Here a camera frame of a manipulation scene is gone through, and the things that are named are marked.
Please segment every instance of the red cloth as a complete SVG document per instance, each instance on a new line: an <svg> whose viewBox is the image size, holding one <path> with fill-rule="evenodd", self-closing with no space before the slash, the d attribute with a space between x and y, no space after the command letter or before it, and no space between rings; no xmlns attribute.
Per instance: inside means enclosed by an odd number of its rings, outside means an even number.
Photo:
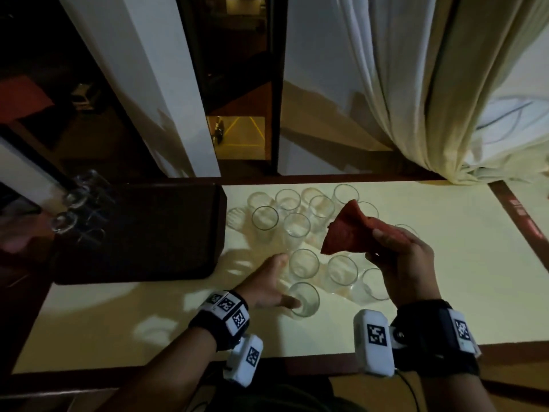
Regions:
<svg viewBox="0 0 549 412"><path fill-rule="evenodd" d="M322 254L334 254L338 251L351 253L387 254L391 252L383 247L372 235L374 228L394 237L403 243L409 243L408 237L399 229L386 224L375 217L362 214L356 200L347 202L341 212L328 226L328 234L322 243Z"/></svg>
<svg viewBox="0 0 549 412"><path fill-rule="evenodd" d="M51 99L26 75L0 81L0 124L27 117L52 105Z"/></svg>

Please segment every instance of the wrist strap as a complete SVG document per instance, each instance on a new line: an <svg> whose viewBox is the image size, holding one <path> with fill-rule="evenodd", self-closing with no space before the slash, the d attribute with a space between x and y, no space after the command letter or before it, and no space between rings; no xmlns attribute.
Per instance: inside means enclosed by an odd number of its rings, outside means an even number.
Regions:
<svg viewBox="0 0 549 412"><path fill-rule="evenodd" d="M248 304L235 291L215 291L200 306L189 328L209 331L217 343L217 351L234 348L250 324Z"/></svg>
<svg viewBox="0 0 549 412"><path fill-rule="evenodd" d="M423 377L479 374L472 336L463 315L443 299L398 309L392 324L407 345L410 366Z"/></svg>

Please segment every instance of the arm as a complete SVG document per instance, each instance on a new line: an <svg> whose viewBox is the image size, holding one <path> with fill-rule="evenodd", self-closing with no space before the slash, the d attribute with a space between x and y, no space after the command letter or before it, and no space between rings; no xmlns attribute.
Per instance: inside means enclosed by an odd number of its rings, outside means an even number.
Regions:
<svg viewBox="0 0 549 412"><path fill-rule="evenodd" d="M234 290L248 307L286 306L300 302L280 293L276 284L288 256L278 254L265 262ZM202 328L189 328L158 354L141 373L120 388L98 412L179 411L191 399L204 370L213 360L216 341Z"/></svg>
<svg viewBox="0 0 549 412"><path fill-rule="evenodd" d="M419 300L441 299L433 249L408 230L399 229L410 239L410 244L397 242L378 229L373 232L378 242L395 252L394 257L366 254L366 258L381 269L391 300L399 308ZM477 376L422 377L421 384L431 412L496 410Z"/></svg>

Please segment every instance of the left hand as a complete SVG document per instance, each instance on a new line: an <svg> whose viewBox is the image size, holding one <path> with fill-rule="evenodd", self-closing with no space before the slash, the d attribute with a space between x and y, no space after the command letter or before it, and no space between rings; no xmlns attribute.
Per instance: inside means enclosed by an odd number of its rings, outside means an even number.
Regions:
<svg viewBox="0 0 549 412"><path fill-rule="evenodd" d="M298 299L284 295L277 289L278 276L287 262L287 254L275 254L234 288L246 300L248 308L284 306L293 309L301 306Z"/></svg>

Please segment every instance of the wooden table border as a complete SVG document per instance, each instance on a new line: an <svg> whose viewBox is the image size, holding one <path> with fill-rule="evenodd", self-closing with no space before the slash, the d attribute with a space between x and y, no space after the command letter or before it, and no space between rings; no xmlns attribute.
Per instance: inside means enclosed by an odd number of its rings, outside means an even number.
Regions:
<svg viewBox="0 0 549 412"><path fill-rule="evenodd" d="M335 183L335 182L397 182L438 181L436 174L424 177L395 175L298 175L271 176L253 179L184 178L162 179L161 181L135 182L133 185L170 187L218 183L220 185L271 185L291 183ZM549 270L549 242L528 216L520 201L503 182L490 184L490 188L503 208L509 214L519 231L524 235L536 255ZM481 346L484 365L513 365L549 361L549 341L487 344ZM52 395L79 393L107 388L118 388L142 367L112 367L108 369L69 370L41 373L14 374L0 387L0 397L21 397L27 395ZM262 359L260 370L275 370L292 376L299 375L346 375L358 372L354 353L311 355L301 357Z"/></svg>

